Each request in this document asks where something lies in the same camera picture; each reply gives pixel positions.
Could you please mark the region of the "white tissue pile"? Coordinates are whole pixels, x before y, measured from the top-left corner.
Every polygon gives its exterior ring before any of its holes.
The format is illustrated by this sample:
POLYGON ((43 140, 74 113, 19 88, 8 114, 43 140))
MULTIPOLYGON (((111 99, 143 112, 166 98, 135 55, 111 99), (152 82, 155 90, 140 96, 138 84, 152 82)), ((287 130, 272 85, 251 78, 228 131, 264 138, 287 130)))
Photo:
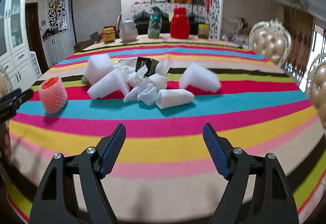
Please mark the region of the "white tissue pile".
POLYGON ((137 58, 122 58, 114 64, 114 67, 120 70, 126 83, 130 86, 130 92, 124 96, 123 102, 128 103, 137 100, 151 106, 157 100, 158 92, 167 88, 170 61, 158 61, 155 74, 145 77, 146 66, 138 72, 135 71, 137 58))

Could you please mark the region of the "far tufted beige chair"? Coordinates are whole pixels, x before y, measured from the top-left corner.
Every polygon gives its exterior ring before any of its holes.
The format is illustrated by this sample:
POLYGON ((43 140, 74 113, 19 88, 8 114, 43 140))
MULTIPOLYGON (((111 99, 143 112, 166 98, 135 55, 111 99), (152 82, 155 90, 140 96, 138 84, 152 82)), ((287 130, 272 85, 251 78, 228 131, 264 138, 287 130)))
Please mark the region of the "far tufted beige chair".
POLYGON ((290 33, 277 18, 258 22, 250 30, 248 49, 283 67, 292 49, 290 33))

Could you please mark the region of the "yellow lidded jar left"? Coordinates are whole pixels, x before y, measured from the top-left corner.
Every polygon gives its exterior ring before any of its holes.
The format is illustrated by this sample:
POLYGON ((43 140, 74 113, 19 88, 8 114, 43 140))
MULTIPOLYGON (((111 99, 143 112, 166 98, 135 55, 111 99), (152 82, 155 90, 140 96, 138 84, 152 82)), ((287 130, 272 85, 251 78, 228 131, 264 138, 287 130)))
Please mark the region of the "yellow lidded jar left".
POLYGON ((103 29, 103 42, 105 44, 115 42, 116 32, 113 27, 105 27, 103 29))

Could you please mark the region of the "yellow lidded jar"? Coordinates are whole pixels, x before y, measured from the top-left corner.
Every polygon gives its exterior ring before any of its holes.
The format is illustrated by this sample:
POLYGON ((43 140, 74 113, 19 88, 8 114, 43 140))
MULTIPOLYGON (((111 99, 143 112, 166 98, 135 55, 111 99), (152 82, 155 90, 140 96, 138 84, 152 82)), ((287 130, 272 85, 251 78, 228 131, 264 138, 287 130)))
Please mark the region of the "yellow lidded jar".
POLYGON ((198 38, 209 39, 209 25, 206 24, 198 25, 198 38))
POLYGON ((113 27, 105 27, 103 29, 103 42, 105 44, 115 42, 116 32, 113 27))

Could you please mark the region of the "near tufted beige chair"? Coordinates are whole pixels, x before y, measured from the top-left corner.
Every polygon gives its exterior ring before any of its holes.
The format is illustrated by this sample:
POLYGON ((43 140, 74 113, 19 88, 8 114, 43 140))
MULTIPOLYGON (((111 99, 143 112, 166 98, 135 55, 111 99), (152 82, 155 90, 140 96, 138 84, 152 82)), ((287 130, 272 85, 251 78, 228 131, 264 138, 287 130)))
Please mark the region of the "near tufted beige chair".
POLYGON ((320 121, 326 125, 326 62, 325 53, 319 54, 307 71, 306 95, 316 108, 320 121))

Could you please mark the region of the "white foam sheet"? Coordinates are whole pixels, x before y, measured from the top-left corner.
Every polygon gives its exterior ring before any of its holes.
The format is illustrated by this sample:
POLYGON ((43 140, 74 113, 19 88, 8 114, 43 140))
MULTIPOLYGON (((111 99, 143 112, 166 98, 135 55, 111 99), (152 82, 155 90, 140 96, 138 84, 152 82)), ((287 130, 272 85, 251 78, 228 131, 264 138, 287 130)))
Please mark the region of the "white foam sheet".
POLYGON ((184 104, 189 104, 194 100, 195 95, 185 89, 161 89, 155 102, 159 109, 167 109, 184 104))

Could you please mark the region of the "white tall cabinet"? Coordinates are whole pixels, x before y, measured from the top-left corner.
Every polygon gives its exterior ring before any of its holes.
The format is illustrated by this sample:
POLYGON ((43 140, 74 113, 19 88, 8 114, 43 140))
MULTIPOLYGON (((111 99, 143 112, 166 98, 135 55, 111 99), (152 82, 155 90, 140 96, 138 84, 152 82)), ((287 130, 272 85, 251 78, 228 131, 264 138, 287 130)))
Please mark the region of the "white tall cabinet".
POLYGON ((25 24, 26 0, 1 0, 1 66, 14 89, 25 91, 37 80, 25 24))

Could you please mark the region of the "striped colourful tablecloth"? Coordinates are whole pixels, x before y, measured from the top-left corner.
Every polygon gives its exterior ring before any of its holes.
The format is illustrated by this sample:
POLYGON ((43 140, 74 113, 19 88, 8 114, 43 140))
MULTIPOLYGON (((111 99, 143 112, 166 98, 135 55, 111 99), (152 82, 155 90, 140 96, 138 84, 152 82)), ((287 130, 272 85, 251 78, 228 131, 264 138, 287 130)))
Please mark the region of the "striped colourful tablecloth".
POLYGON ((301 222, 325 193, 325 137, 317 111, 281 68, 252 51, 204 40, 139 39, 130 45, 93 45, 56 64, 42 80, 51 77, 61 77, 66 87, 65 109, 47 115, 35 94, 9 123, 12 162, 33 184, 55 153, 77 155, 122 123, 126 141, 102 181, 118 219, 208 221, 227 184, 202 138, 204 124, 210 123, 248 154, 276 155, 292 184, 301 222), (121 92, 91 100, 81 78, 95 54, 107 54, 113 62, 138 56, 164 60, 170 64, 170 89, 195 62, 217 74, 221 89, 193 88, 191 104, 164 110, 125 103, 121 92))

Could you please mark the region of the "white foam wedge front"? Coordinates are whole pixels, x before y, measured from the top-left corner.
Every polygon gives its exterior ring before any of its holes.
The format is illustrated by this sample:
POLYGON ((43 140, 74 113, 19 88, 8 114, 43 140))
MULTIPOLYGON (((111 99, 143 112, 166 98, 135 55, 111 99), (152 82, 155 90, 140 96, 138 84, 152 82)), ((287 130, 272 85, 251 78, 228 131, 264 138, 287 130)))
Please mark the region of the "white foam wedge front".
POLYGON ((97 83, 92 85, 88 91, 88 96, 92 99, 104 98, 113 92, 121 91, 124 96, 130 92, 129 85, 126 83, 120 70, 115 69, 105 75, 97 83))

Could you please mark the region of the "green floral bag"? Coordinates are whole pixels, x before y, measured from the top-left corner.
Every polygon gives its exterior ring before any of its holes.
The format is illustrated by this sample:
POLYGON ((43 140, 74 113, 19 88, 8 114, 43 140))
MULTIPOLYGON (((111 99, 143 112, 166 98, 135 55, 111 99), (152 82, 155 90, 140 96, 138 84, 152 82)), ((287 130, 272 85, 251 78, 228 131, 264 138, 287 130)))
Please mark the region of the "green floral bag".
POLYGON ((158 39, 160 37, 162 17, 159 7, 152 7, 153 13, 151 14, 148 26, 148 38, 158 39))

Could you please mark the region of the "orange foam fruit net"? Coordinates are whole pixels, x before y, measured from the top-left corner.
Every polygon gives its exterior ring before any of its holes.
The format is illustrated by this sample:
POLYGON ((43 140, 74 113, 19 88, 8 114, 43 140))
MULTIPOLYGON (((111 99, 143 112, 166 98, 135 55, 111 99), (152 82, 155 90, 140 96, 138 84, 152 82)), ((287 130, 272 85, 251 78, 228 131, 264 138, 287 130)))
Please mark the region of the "orange foam fruit net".
POLYGON ((67 103, 68 94, 62 79, 52 77, 39 87, 39 97, 48 114, 58 113, 67 103))

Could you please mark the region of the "left lattice screen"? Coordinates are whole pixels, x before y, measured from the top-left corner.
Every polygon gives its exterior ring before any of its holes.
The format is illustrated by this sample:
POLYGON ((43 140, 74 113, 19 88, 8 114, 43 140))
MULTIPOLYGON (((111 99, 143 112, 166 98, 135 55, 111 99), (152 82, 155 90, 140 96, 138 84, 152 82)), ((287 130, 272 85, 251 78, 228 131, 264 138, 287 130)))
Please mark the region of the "left lattice screen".
POLYGON ((58 32, 67 29, 68 0, 46 0, 47 18, 50 30, 58 32))

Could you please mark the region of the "black small carton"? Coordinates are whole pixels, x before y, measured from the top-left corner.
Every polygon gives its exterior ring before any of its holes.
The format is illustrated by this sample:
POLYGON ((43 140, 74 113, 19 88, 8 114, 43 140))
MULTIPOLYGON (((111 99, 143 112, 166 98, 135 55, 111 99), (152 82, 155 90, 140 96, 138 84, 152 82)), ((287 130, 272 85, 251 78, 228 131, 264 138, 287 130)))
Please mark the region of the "black small carton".
POLYGON ((153 58, 147 57, 138 57, 136 62, 135 71, 138 72, 141 68, 146 66, 147 71, 145 72, 144 76, 149 77, 155 74, 156 66, 158 65, 158 61, 153 58))

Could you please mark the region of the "white foam block left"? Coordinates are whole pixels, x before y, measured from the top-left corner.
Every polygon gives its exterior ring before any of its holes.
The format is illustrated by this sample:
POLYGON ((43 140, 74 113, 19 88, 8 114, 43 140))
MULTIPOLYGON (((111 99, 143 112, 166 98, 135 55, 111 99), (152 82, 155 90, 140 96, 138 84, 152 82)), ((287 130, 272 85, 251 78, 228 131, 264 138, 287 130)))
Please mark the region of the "white foam block left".
POLYGON ((89 57, 85 76, 90 85, 94 85, 105 75, 114 70, 114 64, 108 54, 98 54, 89 57))

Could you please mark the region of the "red plastic jug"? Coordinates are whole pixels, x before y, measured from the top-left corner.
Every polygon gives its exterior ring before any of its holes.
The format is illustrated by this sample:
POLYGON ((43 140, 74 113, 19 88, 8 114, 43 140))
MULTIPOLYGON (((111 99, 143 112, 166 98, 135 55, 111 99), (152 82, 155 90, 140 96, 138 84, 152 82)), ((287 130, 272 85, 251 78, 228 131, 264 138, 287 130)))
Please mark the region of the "red plastic jug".
POLYGON ((176 39, 188 39, 190 31, 187 9, 185 7, 174 8, 171 19, 170 36, 176 39))

